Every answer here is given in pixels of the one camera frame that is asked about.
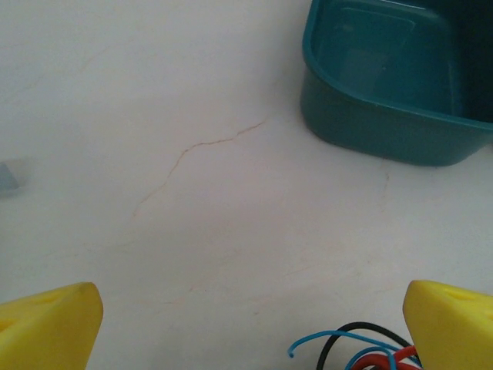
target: wire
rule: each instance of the wire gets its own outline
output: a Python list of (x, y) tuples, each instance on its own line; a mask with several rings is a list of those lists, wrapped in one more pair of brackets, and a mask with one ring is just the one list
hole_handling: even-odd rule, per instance
[(308, 341), (313, 341), (314, 339), (317, 339), (317, 338), (327, 337), (328, 335), (336, 335), (337, 337), (348, 337), (348, 338), (358, 339), (360, 341), (365, 341), (367, 343), (371, 343), (372, 345), (377, 345), (377, 346), (385, 348), (385, 349), (390, 349), (391, 351), (394, 351), (394, 352), (399, 350), (399, 348), (396, 348), (393, 345), (389, 345), (388, 343), (378, 341), (378, 340), (373, 339), (373, 338), (364, 337), (363, 335), (348, 333), (347, 331), (340, 331), (340, 330), (326, 330), (326, 331), (320, 331), (320, 332), (312, 334), (312, 335), (307, 335), (306, 337), (298, 339), (287, 349), (287, 354), (291, 358), (293, 358), (294, 357), (294, 350), (298, 346), (300, 346), (303, 343), (306, 343)]
[[(401, 350), (394, 353), (394, 360), (397, 363), (397, 370), (419, 370), (419, 368), (401, 363), (405, 358), (409, 358), (411, 356), (416, 355), (416, 348), (412, 345), (406, 348), (402, 348)], [(370, 354), (365, 355), (359, 358), (356, 363), (351, 367), (351, 370), (363, 370), (368, 366), (378, 366), (380, 370), (390, 370), (389, 368), (389, 358), (386, 358), (383, 355)]]
[[(356, 321), (356, 322), (350, 322), (349, 324), (343, 325), (340, 328), (338, 328), (338, 331), (353, 331), (353, 330), (358, 330), (358, 329), (363, 329), (363, 330), (369, 330), (369, 331), (375, 331), (378, 334), (382, 334), (383, 336), (391, 339), (392, 341), (395, 341), (402, 347), (409, 347), (411, 346), (411, 343), (400, 337), (399, 335), (395, 334), (394, 332), (381, 327), (380, 325), (372, 324), (371, 322), (365, 322), (365, 321)], [(324, 370), (325, 366), (325, 361), (327, 360), (327, 356), (329, 355), (330, 350), (334, 346), (335, 342), (337, 339), (339, 339), (341, 335), (332, 335), (327, 342), (325, 343), (324, 348), (322, 348), (322, 352), (320, 353), (320, 356), (318, 358), (318, 363), (317, 363), (317, 370)], [(419, 362), (419, 358), (416, 356), (417, 359), (417, 364), (421, 365)]]
[(394, 356), (388, 349), (382, 347), (369, 347), (364, 349), (363, 351), (359, 351), (356, 355), (353, 356), (351, 360), (349, 360), (344, 370), (352, 370), (354, 364), (358, 362), (361, 356), (364, 356), (370, 352), (375, 352), (375, 351), (384, 352), (387, 355), (386, 364), (387, 366), (388, 364), (390, 364), (389, 370), (397, 370), (397, 362), (395, 361)]

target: white surface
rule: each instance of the white surface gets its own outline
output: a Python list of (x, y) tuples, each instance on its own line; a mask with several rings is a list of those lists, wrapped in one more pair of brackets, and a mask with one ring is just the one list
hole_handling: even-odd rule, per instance
[[(493, 293), (493, 151), (427, 169), (304, 127), (308, 0), (0, 5), (0, 301), (94, 281), (89, 369), (314, 368), (300, 336), (405, 333), (407, 283)], [(356, 344), (332, 354), (342, 366)]]

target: blue wire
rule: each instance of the blue wire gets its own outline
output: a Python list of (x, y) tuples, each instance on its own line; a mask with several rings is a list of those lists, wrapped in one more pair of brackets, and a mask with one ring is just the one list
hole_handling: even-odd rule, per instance
[(365, 341), (365, 342), (370, 343), (372, 345), (378, 345), (379, 347), (382, 347), (385, 349), (390, 349), (391, 351), (398, 351), (399, 350), (399, 348), (394, 347), (393, 345), (389, 345), (388, 343), (385, 343), (383, 341), (378, 341), (376, 339), (364, 337), (363, 335), (353, 334), (353, 333), (349, 333), (347, 331), (326, 330), (326, 331), (320, 331), (320, 332), (312, 334), (312, 335), (307, 335), (306, 337), (298, 339), (287, 349), (287, 355), (290, 356), (291, 358), (293, 358), (294, 357), (294, 350), (297, 347), (299, 347), (300, 345), (302, 345), (303, 343), (306, 343), (308, 341), (313, 341), (314, 339), (317, 339), (317, 338), (327, 337), (329, 335), (337, 335), (338, 337), (348, 337), (348, 338), (358, 339), (360, 341)]
[(392, 355), (392, 352), (390, 352), (388, 349), (382, 348), (382, 347), (369, 347), (367, 349), (364, 349), (363, 351), (359, 351), (356, 355), (353, 356), (353, 358), (347, 363), (346, 367), (344, 370), (351, 370), (351, 368), (354, 366), (357, 360), (359, 360), (362, 356), (366, 355), (367, 353), (370, 352), (384, 352), (387, 357), (388, 361), (391, 364), (391, 370), (397, 370), (397, 363), (395, 362), (395, 358)]

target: plastic tub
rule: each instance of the plastic tub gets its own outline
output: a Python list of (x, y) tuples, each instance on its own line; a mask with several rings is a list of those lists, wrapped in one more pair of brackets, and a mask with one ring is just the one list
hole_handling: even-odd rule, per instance
[(493, 141), (491, 0), (313, 0), (303, 51), (323, 140), (425, 166)]

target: red wire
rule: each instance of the red wire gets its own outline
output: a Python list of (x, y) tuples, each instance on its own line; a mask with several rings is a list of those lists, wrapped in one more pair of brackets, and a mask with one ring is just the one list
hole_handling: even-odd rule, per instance
[[(397, 362), (397, 370), (418, 370), (416, 366), (404, 364), (401, 361), (405, 358), (416, 355), (414, 346), (402, 348), (394, 353), (395, 361)], [(364, 370), (369, 366), (378, 366), (379, 370), (390, 370), (388, 358), (385, 355), (369, 354), (365, 355), (353, 365), (351, 370)]]

